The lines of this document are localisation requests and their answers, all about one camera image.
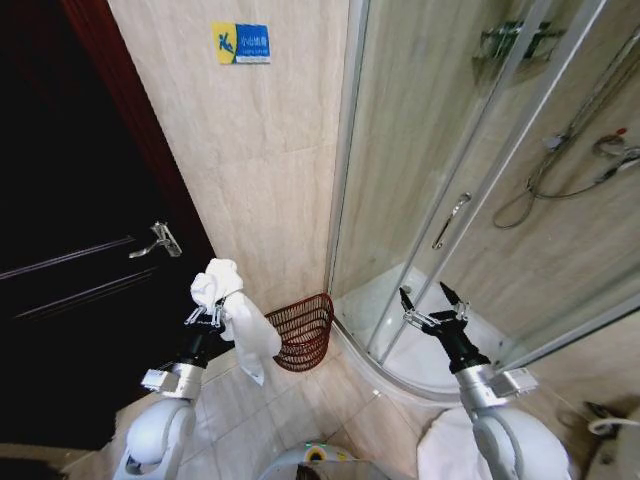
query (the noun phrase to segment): red wire basket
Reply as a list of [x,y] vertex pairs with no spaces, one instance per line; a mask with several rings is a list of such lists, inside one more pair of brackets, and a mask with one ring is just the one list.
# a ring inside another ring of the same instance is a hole
[[304,372],[322,361],[335,318],[329,295],[314,295],[266,317],[282,338],[282,350],[274,357],[278,365],[292,372]]

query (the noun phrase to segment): blue and yellow sign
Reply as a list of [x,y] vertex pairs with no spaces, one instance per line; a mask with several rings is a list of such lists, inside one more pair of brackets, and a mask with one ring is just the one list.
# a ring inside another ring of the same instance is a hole
[[269,63],[269,31],[266,25],[214,23],[213,41],[218,61],[232,63]]

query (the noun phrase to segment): door handle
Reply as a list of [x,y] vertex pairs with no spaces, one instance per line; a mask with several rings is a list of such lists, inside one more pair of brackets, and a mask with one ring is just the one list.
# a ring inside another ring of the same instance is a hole
[[458,201],[456,202],[455,206],[453,207],[453,210],[451,210],[451,213],[445,220],[444,225],[440,229],[440,233],[438,234],[437,238],[431,244],[431,248],[433,248],[434,250],[440,250],[442,248],[442,245],[444,245],[442,238],[444,237],[444,234],[449,228],[449,225],[451,225],[451,222],[453,221],[454,217],[458,214],[460,209],[470,201],[471,201],[471,194],[469,192],[465,192],[462,195],[460,195],[460,197],[458,197]]
[[138,258],[144,257],[151,253],[151,251],[156,247],[164,247],[169,252],[169,255],[172,257],[179,257],[182,255],[182,249],[176,239],[171,234],[171,230],[166,223],[156,222],[151,226],[151,231],[156,234],[158,239],[153,242],[148,247],[145,247],[141,250],[136,250],[135,252],[131,252],[129,254],[129,258]]

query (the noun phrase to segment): bathroom floor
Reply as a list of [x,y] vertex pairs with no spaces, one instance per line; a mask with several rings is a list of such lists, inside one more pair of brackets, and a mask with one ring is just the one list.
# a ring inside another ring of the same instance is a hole
[[[397,265],[334,300],[337,318],[354,337],[368,346],[367,350],[374,358],[382,357],[404,323],[404,310],[400,305],[399,295],[396,295],[389,311],[385,312],[386,317],[378,335],[369,344],[401,270],[402,265]],[[427,276],[424,273],[412,267],[403,280],[403,286],[410,289],[415,296],[426,280]],[[427,290],[417,305],[421,312],[437,312],[450,308],[437,284]],[[469,309],[468,313],[469,324],[465,333],[469,339],[490,359],[502,358],[503,352],[512,348],[512,342],[473,309]],[[438,340],[413,327],[402,330],[384,362],[384,367],[396,378],[427,391],[451,394],[458,392],[458,384],[449,373],[449,358]]]
[[[333,338],[322,363],[309,372],[290,373],[274,361],[265,367],[261,388],[238,367],[235,350],[209,363],[179,479],[255,480],[280,453],[308,440],[327,441],[417,477],[416,446],[440,409],[378,393]],[[111,479],[129,425],[157,398],[148,395],[120,411],[114,440],[71,465],[69,478]]]

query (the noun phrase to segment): dark wooden door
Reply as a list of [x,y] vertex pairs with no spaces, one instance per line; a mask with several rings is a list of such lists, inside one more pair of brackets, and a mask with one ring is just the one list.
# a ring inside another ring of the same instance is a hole
[[[173,358],[194,307],[189,285],[213,251],[202,226],[185,221],[197,215],[157,121],[132,127],[147,120],[139,110],[132,119],[128,98],[144,92],[121,39],[113,58],[96,59],[83,34],[99,26],[78,30],[66,3],[0,7],[0,442],[93,449],[140,395],[146,369]],[[100,28],[119,39],[112,19]],[[138,82],[119,98],[109,61]],[[155,240],[157,220],[183,254],[129,258]]]

